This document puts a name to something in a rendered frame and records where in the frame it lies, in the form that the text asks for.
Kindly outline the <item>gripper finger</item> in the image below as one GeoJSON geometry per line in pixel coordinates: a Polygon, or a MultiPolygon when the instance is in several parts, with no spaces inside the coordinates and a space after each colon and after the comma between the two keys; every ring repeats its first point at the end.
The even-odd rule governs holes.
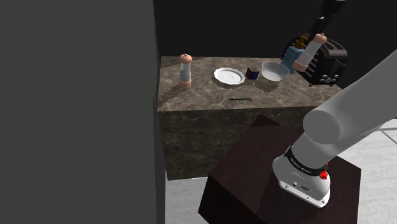
{"type": "Polygon", "coordinates": [[[313,23],[313,25],[310,29],[309,41],[312,41],[314,39],[315,35],[321,30],[324,20],[325,20],[324,15],[321,15],[320,17],[316,18],[315,22],[313,23]]]}

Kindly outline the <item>dark robot stand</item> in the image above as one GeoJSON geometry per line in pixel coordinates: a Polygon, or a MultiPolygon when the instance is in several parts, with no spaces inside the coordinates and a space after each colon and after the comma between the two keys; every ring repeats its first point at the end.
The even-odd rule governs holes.
{"type": "Polygon", "coordinates": [[[207,178],[198,209],[208,224],[358,224],[361,169],[330,162],[330,200],[323,208],[283,190],[273,160],[299,133],[260,115],[207,178]]]}

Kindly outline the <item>white bowl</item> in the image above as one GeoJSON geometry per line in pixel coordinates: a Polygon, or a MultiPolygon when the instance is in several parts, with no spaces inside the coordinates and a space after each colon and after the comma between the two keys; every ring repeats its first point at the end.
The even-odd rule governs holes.
{"type": "Polygon", "coordinates": [[[269,81],[282,81],[290,73],[290,70],[278,62],[263,62],[261,65],[262,76],[269,81]]]}

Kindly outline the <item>blue soap dispenser bottle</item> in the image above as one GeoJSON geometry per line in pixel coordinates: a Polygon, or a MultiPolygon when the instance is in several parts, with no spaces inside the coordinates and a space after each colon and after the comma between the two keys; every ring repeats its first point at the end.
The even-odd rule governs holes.
{"type": "Polygon", "coordinates": [[[290,74],[295,72],[293,63],[304,51],[305,43],[308,40],[309,38],[307,36],[301,36],[299,39],[294,40],[292,44],[285,50],[281,59],[281,64],[289,69],[290,74]]]}

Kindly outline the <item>clear mill with tan ends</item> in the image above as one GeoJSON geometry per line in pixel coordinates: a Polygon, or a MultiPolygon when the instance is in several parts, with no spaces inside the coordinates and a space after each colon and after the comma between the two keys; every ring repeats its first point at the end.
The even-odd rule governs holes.
{"type": "Polygon", "coordinates": [[[305,50],[294,61],[293,68],[296,71],[304,72],[308,67],[309,63],[314,58],[316,52],[321,47],[321,45],[326,42],[327,42],[327,37],[323,33],[316,34],[312,39],[312,41],[307,45],[305,50]]]}
{"type": "Polygon", "coordinates": [[[179,61],[181,63],[181,70],[179,76],[179,86],[182,88],[190,88],[192,84],[191,80],[191,63],[192,56],[184,53],[179,56],[179,61]]]}

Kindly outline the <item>white plate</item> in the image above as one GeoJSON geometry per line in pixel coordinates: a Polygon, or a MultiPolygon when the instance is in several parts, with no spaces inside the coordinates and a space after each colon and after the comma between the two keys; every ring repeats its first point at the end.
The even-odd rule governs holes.
{"type": "Polygon", "coordinates": [[[244,83],[246,79],[242,72],[230,67],[216,69],[213,74],[218,81],[227,85],[240,85],[244,83]]]}

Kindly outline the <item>black toaster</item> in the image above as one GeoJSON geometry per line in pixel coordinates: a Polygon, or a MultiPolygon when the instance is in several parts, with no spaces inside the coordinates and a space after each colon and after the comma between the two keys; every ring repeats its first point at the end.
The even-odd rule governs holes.
{"type": "MultiPolygon", "coordinates": [[[[294,40],[299,38],[293,38],[287,45],[287,47],[290,46],[294,40]]],[[[309,43],[309,40],[305,43],[304,50],[309,43]]],[[[327,42],[321,45],[306,70],[304,72],[295,70],[295,73],[300,74],[306,81],[309,82],[310,86],[333,86],[342,76],[346,64],[346,49],[332,39],[327,38],[327,42]]]]}

